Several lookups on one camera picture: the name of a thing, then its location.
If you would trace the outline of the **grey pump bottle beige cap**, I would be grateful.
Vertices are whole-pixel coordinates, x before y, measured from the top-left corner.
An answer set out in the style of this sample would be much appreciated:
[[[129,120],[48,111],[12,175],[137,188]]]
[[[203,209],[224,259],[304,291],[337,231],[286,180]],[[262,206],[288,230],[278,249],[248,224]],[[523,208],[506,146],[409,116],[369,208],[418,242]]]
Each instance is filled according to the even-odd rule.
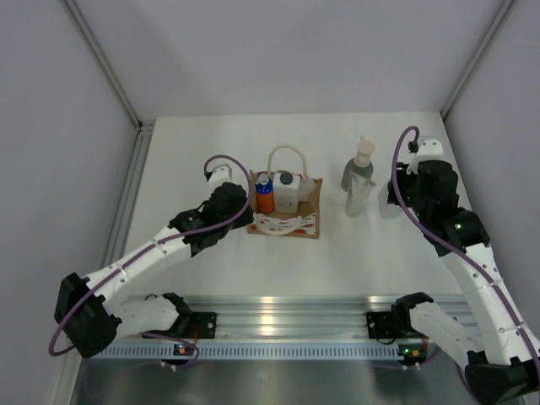
[[[343,170],[341,188],[344,191],[348,190],[352,174],[363,176],[369,180],[372,178],[374,167],[371,162],[371,155],[374,151],[375,145],[362,136],[357,144],[356,155],[345,165]]]

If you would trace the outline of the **silver refill pouch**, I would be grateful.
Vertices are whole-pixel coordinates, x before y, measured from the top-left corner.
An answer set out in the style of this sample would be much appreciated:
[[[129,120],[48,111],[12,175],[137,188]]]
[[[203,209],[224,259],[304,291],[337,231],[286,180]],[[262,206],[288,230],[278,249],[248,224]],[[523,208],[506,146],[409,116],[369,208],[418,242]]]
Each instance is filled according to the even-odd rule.
[[[350,218],[360,216],[365,209],[376,183],[371,179],[358,174],[351,174],[348,184],[348,195],[345,204],[345,213]]]

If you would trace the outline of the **burlap watermelon canvas bag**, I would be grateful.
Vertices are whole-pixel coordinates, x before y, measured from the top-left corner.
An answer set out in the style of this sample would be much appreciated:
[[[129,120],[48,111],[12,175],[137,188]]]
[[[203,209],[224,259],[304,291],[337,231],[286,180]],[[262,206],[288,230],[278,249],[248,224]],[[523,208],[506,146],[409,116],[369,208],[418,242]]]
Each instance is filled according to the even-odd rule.
[[[273,157],[280,149],[289,149],[295,152],[302,164],[301,172],[295,173],[291,170],[274,170],[272,168]],[[308,176],[307,160],[305,155],[295,146],[290,144],[280,144],[268,155],[267,168],[263,171],[250,172],[251,186],[253,193],[250,201],[250,206],[254,213],[252,224],[246,226],[246,231],[252,235],[270,235],[270,236],[287,236],[305,239],[317,239],[320,237],[320,195],[322,178],[312,178],[316,181],[314,191],[310,194],[308,202],[299,202],[298,211],[296,214],[278,213],[273,210],[269,214],[260,213],[257,209],[256,201],[256,181],[261,173],[267,173],[272,179],[278,171],[289,171],[293,174]]]

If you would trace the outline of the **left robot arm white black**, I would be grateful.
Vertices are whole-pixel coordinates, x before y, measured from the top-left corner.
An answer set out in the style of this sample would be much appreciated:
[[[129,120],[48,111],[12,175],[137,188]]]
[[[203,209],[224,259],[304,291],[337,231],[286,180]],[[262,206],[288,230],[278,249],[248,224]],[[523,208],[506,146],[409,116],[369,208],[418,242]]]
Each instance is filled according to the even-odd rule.
[[[164,270],[215,246],[231,230],[253,220],[252,193],[225,182],[199,207],[178,213],[156,236],[116,262],[60,284],[55,338],[65,334],[82,358],[101,353],[118,338],[189,338],[193,313],[183,298],[165,293],[132,299],[135,288]]]

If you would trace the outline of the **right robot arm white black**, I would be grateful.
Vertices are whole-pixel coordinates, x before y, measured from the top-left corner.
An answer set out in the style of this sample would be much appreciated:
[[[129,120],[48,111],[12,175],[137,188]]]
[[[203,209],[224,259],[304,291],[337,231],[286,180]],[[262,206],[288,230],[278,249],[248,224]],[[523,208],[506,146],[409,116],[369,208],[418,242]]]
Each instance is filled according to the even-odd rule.
[[[463,292],[479,329],[476,337],[426,293],[392,306],[403,335],[432,340],[461,368],[482,404],[497,404],[539,390],[539,341],[510,296],[480,218],[459,206],[458,176],[439,159],[392,162],[389,201],[403,209],[434,247]]]

